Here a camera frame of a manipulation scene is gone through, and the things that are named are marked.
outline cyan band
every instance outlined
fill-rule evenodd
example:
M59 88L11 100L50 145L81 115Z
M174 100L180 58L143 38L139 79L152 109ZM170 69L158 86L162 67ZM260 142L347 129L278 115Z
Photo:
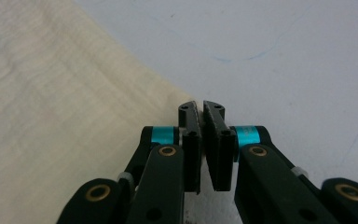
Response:
M173 126L169 127L153 127L152 142L161 145L173 144Z
M234 128L238 137L238 149L248 144L260 143L260 135L255 126L235 126Z

